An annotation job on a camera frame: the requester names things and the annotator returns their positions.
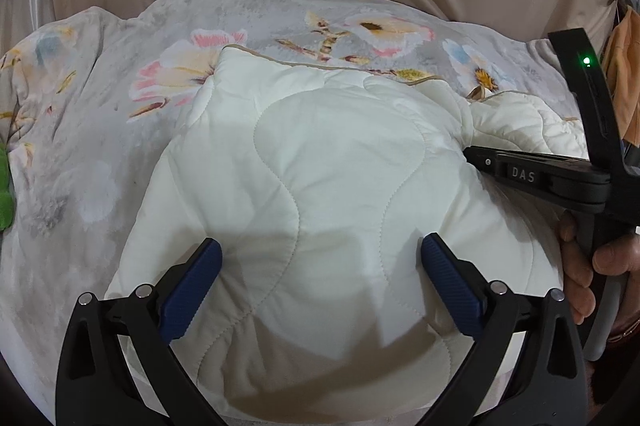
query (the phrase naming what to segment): green object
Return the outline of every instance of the green object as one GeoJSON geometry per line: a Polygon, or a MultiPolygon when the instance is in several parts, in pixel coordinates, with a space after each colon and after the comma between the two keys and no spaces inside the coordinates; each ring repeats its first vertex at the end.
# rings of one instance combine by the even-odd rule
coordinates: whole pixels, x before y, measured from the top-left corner
{"type": "Polygon", "coordinates": [[[9,192],[9,160],[4,146],[0,148],[0,230],[14,221],[14,198],[9,192]]]}

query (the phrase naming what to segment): ribbed blue surface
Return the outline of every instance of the ribbed blue surface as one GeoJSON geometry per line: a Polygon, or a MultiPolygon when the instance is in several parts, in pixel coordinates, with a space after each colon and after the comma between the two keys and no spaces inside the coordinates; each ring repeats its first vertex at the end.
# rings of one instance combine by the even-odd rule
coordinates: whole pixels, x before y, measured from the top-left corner
{"type": "Polygon", "coordinates": [[[440,245],[425,237],[420,250],[422,266],[446,305],[456,327],[478,341],[482,335],[482,303],[471,291],[440,245]]]}
{"type": "Polygon", "coordinates": [[[202,250],[160,309],[160,337],[167,345],[184,336],[222,268],[222,248],[216,241],[202,250]]]}

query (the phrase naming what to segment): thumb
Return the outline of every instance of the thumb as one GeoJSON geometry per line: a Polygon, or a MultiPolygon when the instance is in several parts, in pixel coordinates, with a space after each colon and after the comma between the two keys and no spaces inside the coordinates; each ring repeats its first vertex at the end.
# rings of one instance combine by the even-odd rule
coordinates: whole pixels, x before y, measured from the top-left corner
{"type": "Polygon", "coordinates": [[[593,268],[606,276],[640,271],[640,236],[625,235],[599,247],[593,255],[593,268]]]}

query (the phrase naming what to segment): white quilted fabric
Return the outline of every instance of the white quilted fabric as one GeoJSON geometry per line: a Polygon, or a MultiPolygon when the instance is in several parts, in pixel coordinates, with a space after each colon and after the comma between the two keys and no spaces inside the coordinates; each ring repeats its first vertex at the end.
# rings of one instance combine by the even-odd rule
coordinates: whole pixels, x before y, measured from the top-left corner
{"type": "Polygon", "coordinates": [[[219,413],[328,423],[427,406],[470,340],[422,271],[423,236],[514,291],[562,283],[552,212],[482,178],[471,144],[586,156],[580,123],[530,95],[470,104],[437,80],[412,89],[225,48],[156,165],[107,296],[214,237],[222,272],[172,348],[219,413]]]}

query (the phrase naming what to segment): silver bolt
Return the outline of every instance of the silver bolt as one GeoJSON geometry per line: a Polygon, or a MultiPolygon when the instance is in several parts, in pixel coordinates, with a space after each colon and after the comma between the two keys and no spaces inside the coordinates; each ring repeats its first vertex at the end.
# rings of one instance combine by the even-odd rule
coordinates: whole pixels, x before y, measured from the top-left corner
{"type": "Polygon", "coordinates": [[[78,303],[80,305],[89,305],[91,300],[94,299],[94,295],[90,292],[83,292],[78,298],[78,303]]]}
{"type": "Polygon", "coordinates": [[[500,280],[492,281],[489,287],[493,292],[495,292],[495,294],[506,294],[506,292],[509,290],[507,284],[500,280]]]}
{"type": "Polygon", "coordinates": [[[556,301],[562,301],[564,300],[564,292],[559,289],[551,289],[551,298],[556,301]]]}
{"type": "Polygon", "coordinates": [[[136,296],[138,298],[146,298],[154,291],[154,288],[151,287],[148,283],[143,283],[136,288],[136,296]]]}

